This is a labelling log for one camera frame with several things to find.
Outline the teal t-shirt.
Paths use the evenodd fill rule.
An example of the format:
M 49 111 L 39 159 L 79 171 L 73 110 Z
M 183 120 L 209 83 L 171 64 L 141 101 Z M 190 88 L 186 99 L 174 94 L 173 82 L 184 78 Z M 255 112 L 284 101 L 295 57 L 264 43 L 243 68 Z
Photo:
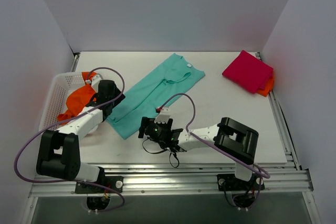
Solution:
M 124 94 L 107 122 L 125 140 L 138 131 L 144 116 L 156 117 L 156 108 L 171 96 L 186 93 L 203 77 L 205 72 L 172 54 Z

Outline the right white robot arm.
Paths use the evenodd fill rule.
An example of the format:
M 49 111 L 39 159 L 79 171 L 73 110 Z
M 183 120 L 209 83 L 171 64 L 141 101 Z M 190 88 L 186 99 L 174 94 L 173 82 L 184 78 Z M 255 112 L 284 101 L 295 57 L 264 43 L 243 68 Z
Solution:
M 172 129 L 173 119 L 160 121 L 143 117 L 138 138 L 145 138 L 159 145 L 163 152 L 176 155 L 197 148 L 214 146 L 235 162 L 233 182 L 244 189 L 252 182 L 251 170 L 259 133 L 231 118 L 222 118 L 218 124 L 195 130 Z

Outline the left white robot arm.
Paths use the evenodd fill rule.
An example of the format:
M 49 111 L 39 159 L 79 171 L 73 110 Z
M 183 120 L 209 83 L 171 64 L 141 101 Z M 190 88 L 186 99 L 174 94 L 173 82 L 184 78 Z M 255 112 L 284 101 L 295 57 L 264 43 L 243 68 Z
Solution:
M 79 141 L 102 123 L 125 95 L 112 80 L 102 80 L 79 117 L 56 130 L 46 130 L 40 141 L 36 172 L 63 180 L 87 181 L 94 192 L 105 188 L 106 179 L 98 166 L 80 160 Z

